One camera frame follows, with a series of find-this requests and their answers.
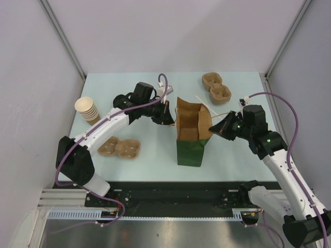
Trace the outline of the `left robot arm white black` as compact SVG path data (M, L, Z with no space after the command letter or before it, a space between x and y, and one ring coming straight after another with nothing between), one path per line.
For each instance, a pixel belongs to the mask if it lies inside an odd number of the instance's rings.
M102 206L114 202L110 184L95 171L92 157L110 137L142 116L152 119L158 125L171 125L174 120L166 96L173 91L171 86L152 85L139 82L133 92L118 95L112 109L96 124L75 138L64 136L57 150L57 174L63 174L77 184L96 194Z

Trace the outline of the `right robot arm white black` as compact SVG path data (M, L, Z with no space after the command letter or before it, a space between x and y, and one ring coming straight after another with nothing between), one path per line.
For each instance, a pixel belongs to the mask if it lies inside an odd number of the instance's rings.
M330 211L304 182L293 160L287 157L288 147L281 135L269 130L260 105L246 105L240 112L230 111L209 131L230 141L247 140L252 153L269 168L286 196L286 201L282 201L253 180L239 188L238 200L242 206L256 205L265 210L282 226L293 247L327 239Z

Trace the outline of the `green brown paper bag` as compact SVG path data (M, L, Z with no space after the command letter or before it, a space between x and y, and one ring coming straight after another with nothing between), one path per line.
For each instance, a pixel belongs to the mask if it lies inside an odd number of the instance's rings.
M213 135L209 130L213 125L210 111L202 103L190 103L178 97L175 112L177 164L200 167L205 146Z

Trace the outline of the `stack of paper cups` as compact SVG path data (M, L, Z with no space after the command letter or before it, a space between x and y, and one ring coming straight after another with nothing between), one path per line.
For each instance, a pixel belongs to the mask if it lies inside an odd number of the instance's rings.
M101 118L99 110L90 97L81 97L74 104L75 110L84 118L84 120L93 126Z

